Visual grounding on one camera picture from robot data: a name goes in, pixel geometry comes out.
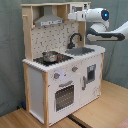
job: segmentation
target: oven handle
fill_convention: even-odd
[[[66,84],[60,84],[59,87],[66,87],[66,86],[70,85],[72,82],[73,81],[71,80],[71,81],[67,82]]]
[[[85,88],[86,88],[86,78],[85,78],[85,76],[83,76],[83,80],[84,80],[84,87],[82,87],[82,90],[85,90]]]

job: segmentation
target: kitchen counter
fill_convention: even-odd
[[[71,59],[71,60],[68,60],[68,61],[65,61],[65,62],[62,62],[62,63],[58,63],[58,64],[55,64],[55,65],[52,65],[52,66],[49,66],[49,67],[43,66],[43,65],[38,64],[36,62],[31,62],[31,61],[29,61],[27,59],[24,59],[23,62],[28,64],[28,65],[30,65],[30,66],[33,66],[33,67],[41,70],[41,71],[48,72],[51,69],[56,69],[56,68],[58,68],[60,66],[63,66],[65,64],[75,63],[75,62],[80,61],[80,60],[82,61],[83,59],[87,59],[87,58],[90,58],[90,57],[93,57],[93,56],[96,56],[96,55],[99,55],[99,54],[105,52],[105,48],[103,48],[101,46],[85,45],[85,47],[94,49],[95,51],[91,52],[91,53],[87,53],[87,54],[82,55],[82,56],[74,56],[74,55],[70,55],[70,54],[65,53],[66,50],[61,50],[61,51],[57,51],[56,50],[56,52],[64,54],[64,55],[67,55],[67,56],[70,56],[70,57],[73,57],[74,59]]]

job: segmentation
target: toy kitchen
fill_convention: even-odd
[[[86,45],[86,22],[68,14],[90,2],[22,4],[26,109],[46,128],[101,95],[105,49]]]

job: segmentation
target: burner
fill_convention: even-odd
[[[33,61],[34,61],[34,62],[37,62],[37,63],[39,63],[39,64],[42,64],[42,65],[44,65],[44,66],[51,66],[51,65],[54,65],[54,64],[58,64],[58,63],[61,63],[61,62],[70,60],[70,59],[73,59],[73,57],[66,56],[66,55],[63,55],[63,54],[59,54],[58,60],[55,61],[55,62],[45,62],[45,61],[43,61],[43,57],[36,58],[36,59],[34,59]]]

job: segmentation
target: cabinet handle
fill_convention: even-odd
[[[73,82],[73,81],[71,80],[71,81],[69,81],[69,82],[66,83],[66,84],[60,84],[59,87],[66,87],[66,86],[70,85],[72,82]]]
[[[83,80],[84,80],[84,87],[82,87],[82,90],[85,90],[85,88],[86,88],[86,78],[85,78],[85,76],[83,76]]]
[[[28,15],[23,15],[23,17],[28,17]]]

